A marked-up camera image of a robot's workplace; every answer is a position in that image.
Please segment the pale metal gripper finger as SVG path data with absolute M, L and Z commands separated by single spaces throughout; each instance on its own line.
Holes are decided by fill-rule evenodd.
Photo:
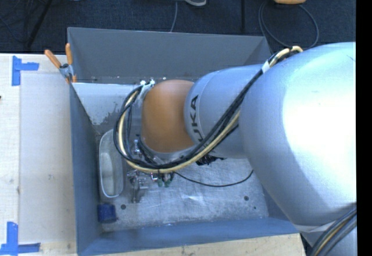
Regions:
M 149 179 L 148 176 L 141 176 L 138 178 L 139 193 L 144 194 L 147 189 L 149 189 Z
M 139 202 L 138 195 L 139 195 L 139 189 L 140 189 L 138 172 L 135 169 L 129 170 L 127 172 L 127 179 L 131 186 L 131 202 L 138 203 Z

